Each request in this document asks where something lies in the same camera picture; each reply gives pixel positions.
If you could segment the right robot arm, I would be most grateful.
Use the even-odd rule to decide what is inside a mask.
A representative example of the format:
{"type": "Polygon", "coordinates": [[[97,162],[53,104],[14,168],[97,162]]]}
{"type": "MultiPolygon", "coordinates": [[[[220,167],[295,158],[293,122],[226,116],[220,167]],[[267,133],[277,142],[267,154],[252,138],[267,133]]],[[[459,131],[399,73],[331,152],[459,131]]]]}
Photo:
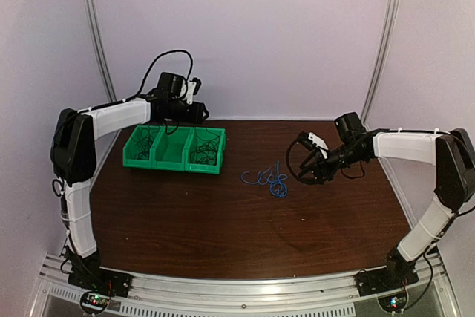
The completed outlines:
{"type": "Polygon", "coordinates": [[[341,141],[330,148],[323,138],[311,131],[300,132],[294,140],[307,150],[307,157],[291,175],[300,183],[317,186],[353,164],[378,160],[398,163],[411,174],[423,173],[416,185],[428,190],[427,205],[420,211],[410,231],[388,252],[380,280],[387,288],[396,288],[410,274],[416,261],[443,239],[464,206],[474,196],[474,146],[463,128],[442,131],[375,128],[361,122],[355,112],[334,121],[341,141]]]}

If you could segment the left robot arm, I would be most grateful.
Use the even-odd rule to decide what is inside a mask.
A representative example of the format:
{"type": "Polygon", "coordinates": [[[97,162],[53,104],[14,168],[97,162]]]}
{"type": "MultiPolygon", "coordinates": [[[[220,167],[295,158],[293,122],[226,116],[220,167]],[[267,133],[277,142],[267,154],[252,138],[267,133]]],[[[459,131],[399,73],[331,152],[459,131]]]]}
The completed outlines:
{"type": "Polygon", "coordinates": [[[50,148],[53,191],[60,199],[61,219],[67,232],[70,277],[90,290],[100,290],[107,275],[100,268],[94,237],[90,192],[96,171],[96,142],[101,137],[147,122],[201,124],[209,117],[206,106],[194,101],[202,82],[197,77],[163,72],[148,93],[138,91],[120,101],[82,110],[61,111],[50,148]]]}

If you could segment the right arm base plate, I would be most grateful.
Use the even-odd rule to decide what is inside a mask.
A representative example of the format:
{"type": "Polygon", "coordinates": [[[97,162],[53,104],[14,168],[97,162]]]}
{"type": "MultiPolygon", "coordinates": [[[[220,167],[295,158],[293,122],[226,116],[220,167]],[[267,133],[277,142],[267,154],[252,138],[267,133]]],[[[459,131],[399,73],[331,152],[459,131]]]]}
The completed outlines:
{"type": "Polygon", "coordinates": [[[415,284],[419,281],[415,272],[410,272],[403,278],[392,278],[386,267],[373,270],[361,269],[354,275],[354,279],[361,297],[400,290],[408,284],[415,284]]]}

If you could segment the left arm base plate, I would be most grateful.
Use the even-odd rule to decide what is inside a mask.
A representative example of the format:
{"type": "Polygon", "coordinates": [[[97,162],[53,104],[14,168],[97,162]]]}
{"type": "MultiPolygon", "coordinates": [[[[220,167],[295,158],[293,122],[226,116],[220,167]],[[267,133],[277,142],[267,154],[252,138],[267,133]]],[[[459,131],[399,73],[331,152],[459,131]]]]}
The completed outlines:
{"type": "Polygon", "coordinates": [[[85,290],[110,297],[127,298],[132,276],[124,272],[100,269],[99,276],[74,269],[68,276],[68,283],[85,290]]]}

